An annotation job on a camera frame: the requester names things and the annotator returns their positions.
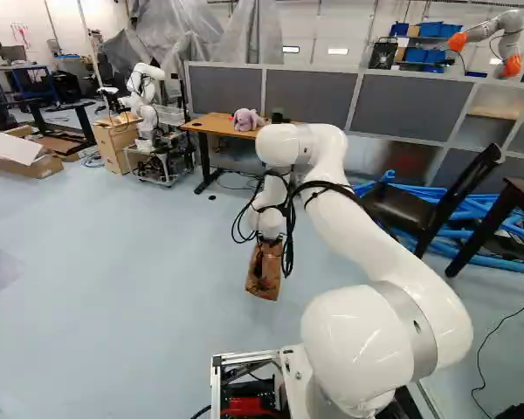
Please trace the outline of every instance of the white cardboard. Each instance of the white cardboard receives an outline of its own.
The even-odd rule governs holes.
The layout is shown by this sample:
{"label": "white cardboard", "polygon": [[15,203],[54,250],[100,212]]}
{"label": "white cardboard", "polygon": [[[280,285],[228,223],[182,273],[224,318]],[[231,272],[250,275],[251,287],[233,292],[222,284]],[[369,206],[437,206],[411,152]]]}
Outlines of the white cardboard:
{"label": "white cardboard", "polygon": [[0,133],[0,158],[30,166],[41,148],[36,142]]}

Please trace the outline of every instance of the gray partition wall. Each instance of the gray partition wall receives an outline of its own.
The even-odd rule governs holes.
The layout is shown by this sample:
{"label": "gray partition wall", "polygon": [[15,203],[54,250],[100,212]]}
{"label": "gray partition wall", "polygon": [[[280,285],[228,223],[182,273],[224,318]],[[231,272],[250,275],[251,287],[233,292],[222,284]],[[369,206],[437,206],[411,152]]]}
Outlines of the gray partition wall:
{"label": "gray partition wall", "polygon": [[190,66],[190,97],[195,113],[260,110],[262,70]]}
{"label": "gray partition wall", "polygon": [[346,67],[186,64],[193,113],[239,107],[348,130],[346,171],[450,186],[491,142],[506,161],[478,191],[524,177],[524,83]]}
{"label": "gray partition wall", "polygon": [[344,127],[356,81],[352,73],[268,70],[265,114]]}
{"label": "gray partition wall", "polygon": [[442,79],[365,76],[351,130],[447,141],[472,86]]}

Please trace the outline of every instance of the red component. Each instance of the red component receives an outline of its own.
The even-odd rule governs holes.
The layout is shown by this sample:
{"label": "red component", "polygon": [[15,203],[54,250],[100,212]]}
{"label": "red component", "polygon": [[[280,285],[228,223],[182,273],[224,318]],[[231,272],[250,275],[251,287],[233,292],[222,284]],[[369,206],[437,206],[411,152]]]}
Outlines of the red component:
{"label": "red component", "polygon": [[514,77],[521,72],[521,56],[520,54],[513,55],[507,61],[505,61],[505,68],[501,74],[503,77]]}
{"label": "red component", "polygon": [[229,408],[221,411],[222,415],[229,416],[273,416],[279,417],[270,410],[262,407],[262,401],[258,398],[230,399]]}
{"label": "red component", "polygon": [[464,49],[464,44],[467,40],[468,34],[466,32],[457,32],[448,40],[448,47],[451,50],[462,52]]}

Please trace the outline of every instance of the brown paper bag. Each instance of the brown paper bag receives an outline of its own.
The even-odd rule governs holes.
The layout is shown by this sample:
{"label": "brown paper bag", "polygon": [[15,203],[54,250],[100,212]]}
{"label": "brown paper bag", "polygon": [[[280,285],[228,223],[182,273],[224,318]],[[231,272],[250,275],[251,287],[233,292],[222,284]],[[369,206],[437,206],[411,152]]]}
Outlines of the brown paper bag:
{"label": "brown paper bag", "polygon": [[245,289],[261,299],[277,301],[281,283],[281,239],[272,243],[254,245]]}

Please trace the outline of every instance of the pink stuffed toy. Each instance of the pink stuffed toy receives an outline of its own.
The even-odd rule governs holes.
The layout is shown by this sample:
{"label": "pink stuffed toy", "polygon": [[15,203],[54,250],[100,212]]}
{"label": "pink stuffed toy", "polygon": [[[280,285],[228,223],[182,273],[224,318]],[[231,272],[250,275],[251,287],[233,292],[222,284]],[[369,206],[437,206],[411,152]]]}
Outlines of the pink stuffed toy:
{"label": "pink stuffed toy", "polygon": [[235,131],[253,131],[256,127],[262,127],[264,119],[260,118],[256,113],[256,109],[246,109],[245,107],[238,109],[233,115],[233,125]]}

